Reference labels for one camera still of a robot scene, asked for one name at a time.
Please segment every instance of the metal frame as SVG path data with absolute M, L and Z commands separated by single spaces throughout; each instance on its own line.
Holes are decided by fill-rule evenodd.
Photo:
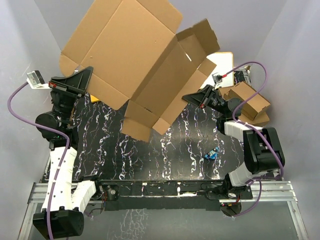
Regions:
M 76 183 L 72 184 L 72 188 L 77 186 Z M 21 226 L 18 240 L 28 240 L 34 213 L 36 213 L 37 205 L 43 204 L 48 184 L 47 183 L 34 183 L 30 197 L 27 203 L 27 209 Z M 259 195 L 260 186 L 258 182 L 251 185 L 253 199 L 242 199 L 241 202 L 255 202 Z M 233 202 L 233 199 L 220 199 L 221 203 Z M 296 194 L 290 181 L 262 181 L 262 193 L 260 202 L 287 202 L 291 217 L 297 232 L 299 240 L 308 240 L 305 225 L 297 204 Z M 91 204 L 100 204 L 101 201 L 89 201 Z

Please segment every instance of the small cardboard box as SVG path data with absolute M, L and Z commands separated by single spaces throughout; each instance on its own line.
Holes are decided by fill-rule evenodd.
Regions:
M 122 133 L 164 134 L 216 65 L 220 47 L 205 19 L 177 34 L 182 15 L 167 0 L 95 0 L 60 56 L 65 76 L 94 67 L 87 91 L 117 110 Z
M 246 82 L 242 81 L 233 86 L 228 92 L 230 98 L 238 98 L 245 101 L 251 97 L 256 90 L 249 86 Z M 242 108 L 244 113 L 250 120 L 262 115 L 270 106 L 270 103 L 260 94 L 249 100 Z
M 218 89 L 218 92 L 219 92 L 221 97 L 224 97 L 225 95 L 228 96 L 228 93 L 229 93 L 230 89 L 232 89 L 232 88 L 233 88 L 233 86 L 220 87 Z
M 259 116 L 255 117 L 254 120 L 250 120 L 245 114 L 241 114 L 239 119 L 244 122 L 251 124 L 253 126 L 264 127 L 270 121 L 266 112 L 263 112 Z

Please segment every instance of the cardboard flap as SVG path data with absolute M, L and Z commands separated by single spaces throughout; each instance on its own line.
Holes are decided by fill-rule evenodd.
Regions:
M 163 50 L 162 54 L 160 57 L 157 59 L 157 61 L 154 63 L 154 65 L 151 67 L 150 71 L 148 74 L 145 76 L 139 87 L 136 89 L 134 92 L 133 96 L 131 99 L 133 101 L 136 101 L 141 92 L 145 89 L 145 87 L 149 84 L 150 80 L 154 77 L 154 75 L 157 73 L 159 70 L 159 67 L 163 65 L 163 62 L 167 59 L 169 54 L 172 52 L 172 49 L 178 45 L 177 39 L 173 37 L 167 47 Z
M 182 14 L 167 0 L 137 0 L 153 16 L 163 23 L 174 34 L 183 19 Z
M 230 89 L 232 89 L 232 88 L 233 88 L 233 86 L 220 87 L 218 89 L 218 92 L 221 97 L 224 97 L 225 95 L 228 95 Z
M 95 74 L 91 75 L 87 92 L 114 110 L 121 108 L 129 99 Z
M 80 64 L 121 2 L 122 0 L 95 0 L 65 45 L 62 54 Z
M 68 58 L 64 54 L 61 54 L 59 59 L 59 66 L 60 66 L 61 73 L 65 77 L 68 77 L 74 73 L 75 69 L 78 67 L 78 64 L 72 61 L 70 58 Z
M 131 100 L 129 100 L 124 116 L 148 128 L 152 128 L 159 119 L 158 116 Z
M 121 132 L 137 140 L 149 142 L 151 128 L 138 123 L 131 118 L 125 118 Z
M 94 74 L 131 98 L 174 37 L 138 1 L 122 0 L 81 65 L 94 67 Z
M 220 49 L 217 37 L 207 19 L 177 33 L 176 38 L 197 67 L 206 56 Z
M 231 98 L 239 98 L 242 101 L 251 97 L 256 90 L 246 84 L 244 81 L 236 84 L 228 93 Z M 262 114 L 270 106 L 270 103 L 260 94 L 249 100 L 244 106 L 242 111 L 246 112 L 248 118 L 253 120 L 258 114 Z
M 176 43 L 143 91 L 133 100 L 160 117 L 196 70 L 181 45 Z
M 161 115 L 161 118 L 167 123 L 172 124 L 188 104 L 186 101 L 182 100 L 182 96 L 197 92 L 206 79 L 206 75 L 196 70 L 170 105 L 166 108 L 164 113 Z
M 209 77 L 216 66 L 217 65 L 215 63 L 210 61 L 208 58 L 205 58 L 197 70 L 203 73 L 205 76 Z
M 156 130 L 159 134 L 163 135 L 166 133 L 168 128 L 170 128 L 170 126 L 171 124 L 167 123 L 162 118 L 159 118 L 159 120 L 153 126 L 153 129 Z
M 192 27 L 193 33 L 206 53 L 206 56 L 220 50 L 215 32 L 207 19 L 200 21 Z
M 262 113 L 260 116 L 257 116 L 254 119 L 248 118 L 248 116 L 246 116 L 244 114 L 244 112 L 242 112 L 242 114 L 239 116 L 239 119 L 244 123 L 248 123 L 248 124 L 251 124 L 254 126 L 258 126 L 258 127 L 264 127 L 270 121 L 267 113 L 265 113 L 265 112 Z

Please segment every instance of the cardboard box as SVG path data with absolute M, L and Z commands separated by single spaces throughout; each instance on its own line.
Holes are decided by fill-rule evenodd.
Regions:
M 244 123 L 248 123 L 258 127 L 264 127 L 270 121 L 266 112 L 263 112 L 262 114 L 254 118 L 254 120 L 249 119 L 245 114 L 242 113 L 239 116 L 239 119 Z
M 229 97 L 227 93 L 225 93 L 225 94 L 223 95 L 223 98 L 224 98 L 225 100 L 231 99 L 231 97 Z
M 60 56 L 65 76 L 94 67 L 87 91 L 117 110 L 129 100 L 122 133 L 164 134 L 215 64 L 220 49 L 205 19 L 175 34 L 182 15 L 167 0 L 95 0 Z
M 221 97 L 224 97 L 225 95 L 228 96 L 228 93 L 231 88 L 233 88 L 233 86 L 220 87 L 220 88 L 218 88 L 218 92 Z
M 251 97 L 255 92 L 256 90 L 242 81 L 230 89 L 228 96 L 230 98 L 239 98 L 244 101 Z M 253 121 L 256 117 L 262 115 L 269 106 L 270 103 L 263 96 L 258 94 L 243 106 L 242 113 Z

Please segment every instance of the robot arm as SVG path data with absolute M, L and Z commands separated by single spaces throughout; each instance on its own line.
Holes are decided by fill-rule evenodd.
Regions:
M 84 229 L 83 213 L 89 200 L 92 196 L 101 194 L 96 176 L 82 178 L 75 191 L 72 192 L 71 189 L 79 138 L 77 127 L 71 126 L 70 118 L 76 99 L 86 93 L 92 72 L 93 67 L 87 67 L 69 77 L 53 77 L 48 84 L 44 82 L 39 71 L 27 75 L 27 82 L 32 89 L 51 89 L 52 110 L 40 114 L 35 123 L 58 130 L 70 139 L 67 146 L 67 139 L 63 136 L 38 128 L 42 137 L 49 142 L 50 175 L 41 212 L 33 215 L 33 225 L 46 239 L 49 239 L 46 219 L 48 206 L 50 206 L 50 228 L 55 239 L 79 236 Z M 66 155 L 61 163 L 66 148 Z
M 241 104 L 240 99 L 224 100 L 218 90 L 215 90 L 211 85 L 206 85 L 196 93 L 184 95 L 182 99 L 199 108 L 210 107 L 221 113 L 217 119 L 218 131 L 243 142 L 244 163 L 225 176 L 222 186 L 215 188 L 216 194 L 239 194 L 245 191 L 246 186 L 255 178 L 278 170 L 279 165 L 276 158 L 258 134 L 248 127 L 249 124 L 243 125 L 233 120 L 232 114 L 235 108 Z M 240 115 L 241 108 L 235 113 L 236 119 Z M 284 166 L 285 158 L 277 131 L 273 127 L 255 128 L 264 135 Z

